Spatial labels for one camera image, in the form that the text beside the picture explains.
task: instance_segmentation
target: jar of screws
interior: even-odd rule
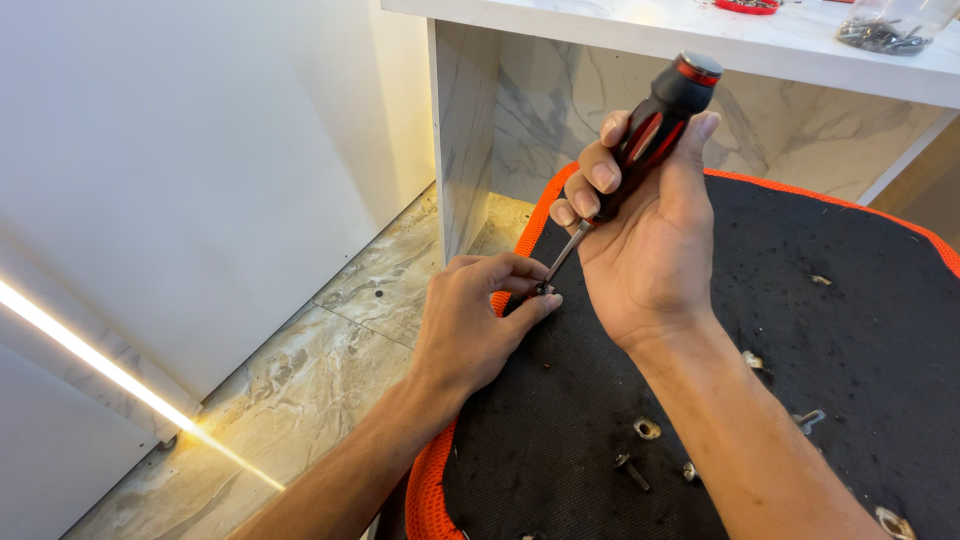
[[[837,39],[885,55],[920,54],[960,12],[960,0],[856,0]]]

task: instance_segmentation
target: hand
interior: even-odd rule
[[[513,253],[453,258],[427,285],[408,377],[451,396],[451,406],[459,410],[500,373],[523,336],[564,300],[559,294],[534,296],[500,318],[490,295],[500,290],[533,295],[546,273],[540,262]]]
[[[600,209],[595,189],[620,185],[611,148],[630,112],[604,119],[600,139],[580,154],[580,170],[566,181],[566,199],[550,215],[573,234],[578,216]],[[690,120],[673,154],[654,169],[578,251],[593,308],[613,341],[629,354],[649,340],[715,320],[709,282],[713,257],[713,207],[704,186],[703,149],[720,122],[715,112]]]

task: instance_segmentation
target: screwdriver handle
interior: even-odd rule
[[[650,84],[650,96],[640,102],[627,122],[627,131],[613,149],[620,167],[620,186],[597,193],[600,211],[590,221],[613,220],[620,205],[636,191],[650,171],[677,147],[690,117],[707,109],[723,67],[706,55],[682,51]]]

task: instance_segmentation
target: led light strip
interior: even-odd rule
[[[116,364],[109,361],[105,356],[98,353],[92,347],[87,345],[82,339],[77,337],[72,331],[68,330],[62,324],[58,323],[47,315],[42,309],[35,306],[32,302],[20,295],[5,282],[0,281],[0,304],[9,307],[17,315],[20,315],[30,324],[34,325],[43,333],[52,337],[60,343],[67,351],[78,356],[84,362],[90,364],[93,369],[106,375],[110,380],[119,384],[141,402],[152,407],[156,412],[167,417],[171,422],[180,426],[184,431],[196,436],[204,441],[211,448],[214,448],[226,457],[232,459],[237,465],[247,469],[251,473],[259,476],[263,481],[270,484],[277,491],[286,489],[283,484],[270,478],[266,473],[257,469],[248,463],[244,458],[235,454],[232,450],[217,442],[213,437],[206,434],[192,420],[176,410],[172,405],[163,401],[157,394],[140,383],[139,380],[131,377],[127,372],[117,367]]]

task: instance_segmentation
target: black fabric seat bottom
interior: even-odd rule
[[[882,216],[707,186],[712,301],[733,342],[763,358],[757,375],[789,412],[826,412],[809,440],[871,514],[886,506],[920,538],[960,538],[960,280]],[[531,257],[552,261],[567,240],[548,221]],[[564,305],[460,414],[444,469],[453,523],[470,540],[726,538],[703,484],[683,479],[687,455],[656,397],[597,321],[577,257],[553,284]],[[660,438],[636,435],[641,415]],[[650,493],[613,469],[624,452]]]

